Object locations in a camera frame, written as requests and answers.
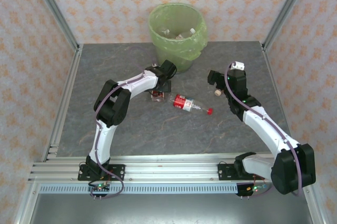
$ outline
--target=gray table surface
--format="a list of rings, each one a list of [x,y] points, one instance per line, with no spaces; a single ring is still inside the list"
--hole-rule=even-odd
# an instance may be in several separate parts
[[[132,49],[135,46],[143,50]],[[154,58],[151,43],[84,45],[57,156],[88,155],[96,130],[93,105],[104,83],[133,77]],[[245,63],[249,93],[289,133],[259,42],[209,42],[187,72],[174,76],[172,92],[207,104],[213,115],[191,114],[153,102],[148,93],[139,94],[116,130],[111,155],[268,151],[257,134],[230,112],[225,96],[215,96],[215,87],[207,83],[210,70],[223,72],[233,60]]]

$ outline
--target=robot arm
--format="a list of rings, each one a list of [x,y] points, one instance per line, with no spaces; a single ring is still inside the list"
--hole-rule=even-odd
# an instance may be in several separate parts
[[[86,158],[86,165],[94,174],[101,178],[105,174],[97,164],[96,152],[99,163],[107,169],[110,160],[110,146],[117,126],[124,120],[130,99],[148,90],[171,91],[170,79],[174,76],[176,67],[166,60],[160,67],[148,67],[143,73],[130,79],[115,82],[108,80],[98,96],[94,105],[96,113],[96,134],[93,148]],[[111,91],[120,86],[111,94],[108,100],[101,105],[102,101]]]
[[[302,187],[315,183],[313,149],[309,144],[300,145],[296,140],[288,136],[269,117],[260,102],[247,94],[244,65],[239,62],[232,64],[226,78],[232,93],[254,111],[248,110],[232,97],[226,87],[224,77],[224,74],[212,70],[207,81],[210,85],[216,83],[217,89],[224,91],[232,113],[257,133],[275,158],[275,161],[270,161],[253,152],[242,154],[236,157],[234,163],[238,175],[256,174],[272,180],[275,188],[282,194],[295,191],[298,188],[299,181],[294,156],[289,146],[291,145],[296,151],[301,167]]]

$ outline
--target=green trash bin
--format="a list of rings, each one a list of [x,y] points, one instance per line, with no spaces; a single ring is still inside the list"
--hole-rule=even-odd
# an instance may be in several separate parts
[[[190,68],[193,60],[200,56],[207,45],[207,26],[202,14],[193,6],[183,3],[159,5],[152,10],[148,18],[148,26],[153,44],[157,50],[158,63],[166,59],[182,73]],[[179,35],[191,28],[195,34],[185,39],[168,39],[161,36],[158,30],[165,27],[171,34]]]

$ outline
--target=red bottle label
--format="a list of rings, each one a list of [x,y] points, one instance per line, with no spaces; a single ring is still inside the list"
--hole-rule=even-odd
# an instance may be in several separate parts
[[[193,102],[194,99],[186,98],[185,96],[177,94],[175,96],[173,106],[182,110],[191,111]]]

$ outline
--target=plastic bottle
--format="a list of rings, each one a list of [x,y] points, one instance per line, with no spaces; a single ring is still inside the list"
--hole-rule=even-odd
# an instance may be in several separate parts
[[[191,28],[189,31],[184,31],[183,33],[179,34],[175,39],[185,39],[192,36],[193,34],[195,34],[195,29]]]
[[[175,39],[176,36],[170,32],[170,30],[164,26],[158,28],[158,34],[168,39]]]
[[[212,108],[207,108],[204,104],[201,102],[187,98],[185,96],[182,96],[180,94],[173,94],[170,93],[168,95],[168,102],[172,103],[174,107],[180,108],[182,110],[186,110],[188,112],[194,113],[194,114],[208,114],[211,115],[213,113]]]
[[[162,91],[151,91],[151,100],[164,102],[165,101],[165,93]]]

